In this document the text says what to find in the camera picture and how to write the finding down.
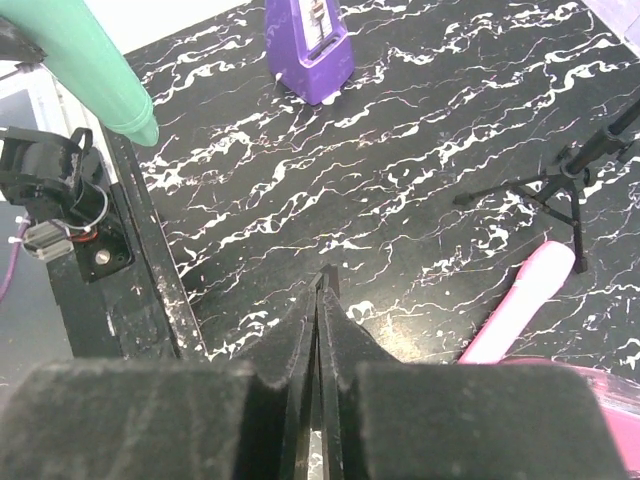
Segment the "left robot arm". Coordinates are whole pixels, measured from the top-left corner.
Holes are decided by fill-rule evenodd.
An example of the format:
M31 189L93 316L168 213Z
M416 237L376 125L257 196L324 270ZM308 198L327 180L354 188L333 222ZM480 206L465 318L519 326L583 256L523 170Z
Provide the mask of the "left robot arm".
M123 215L93 131L71 136L9 127L1 131L1 193L71 243L82 279L93 283L134 262Z

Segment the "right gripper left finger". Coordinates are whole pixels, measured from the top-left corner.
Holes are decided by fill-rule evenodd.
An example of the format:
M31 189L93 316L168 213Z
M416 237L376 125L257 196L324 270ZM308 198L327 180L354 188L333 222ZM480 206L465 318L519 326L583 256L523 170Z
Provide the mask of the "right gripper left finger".
M236 359L31 372L1 418L5 479L303 479L316 292Z

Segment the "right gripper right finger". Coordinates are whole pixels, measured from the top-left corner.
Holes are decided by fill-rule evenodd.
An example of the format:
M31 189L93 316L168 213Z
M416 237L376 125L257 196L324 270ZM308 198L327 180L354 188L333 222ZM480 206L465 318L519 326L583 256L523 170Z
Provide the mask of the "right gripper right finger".
M624 479L588 384L551 365L405 364L317 278L317 365L328 479Z

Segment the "black tripod mic stand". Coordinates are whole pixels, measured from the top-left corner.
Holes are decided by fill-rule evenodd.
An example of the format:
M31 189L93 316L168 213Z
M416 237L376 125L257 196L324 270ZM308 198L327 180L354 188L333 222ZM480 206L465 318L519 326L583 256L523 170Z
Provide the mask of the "black tripod mic stand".
M463 192L453 200L456 206L467 206L491 194L510 191L528 203L537 205L545 214L570 226L573 230L577 274L587 271L584 252L583 225L579 194L595 184L590 165L603 156L613 156L619 165L627 164L639 155L639 140L625 131L639 118L639 103L634 102L613 123L598 129L580 149L564 146L552 164L541 173L519 180L508 180L498 186L476 192ZM571 204L569 216L549 206L548 201L558 192L568 194Z

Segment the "teal green microphone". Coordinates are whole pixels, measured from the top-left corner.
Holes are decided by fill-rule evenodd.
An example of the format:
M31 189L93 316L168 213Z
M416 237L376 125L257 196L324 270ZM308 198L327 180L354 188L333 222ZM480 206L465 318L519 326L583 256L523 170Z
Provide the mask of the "teal green microphone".
M1 16L40 47L44 65L109 130L159 139L151 97L83 1L3 1Z

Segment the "pink microphone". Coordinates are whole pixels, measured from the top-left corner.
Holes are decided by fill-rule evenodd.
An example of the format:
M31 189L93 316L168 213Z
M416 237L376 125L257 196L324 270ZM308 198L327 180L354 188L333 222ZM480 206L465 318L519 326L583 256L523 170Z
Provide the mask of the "pink microphone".
M564 285L574 262L574 252L564 244L547 241L538 247L458 362L500 362L535 314Z

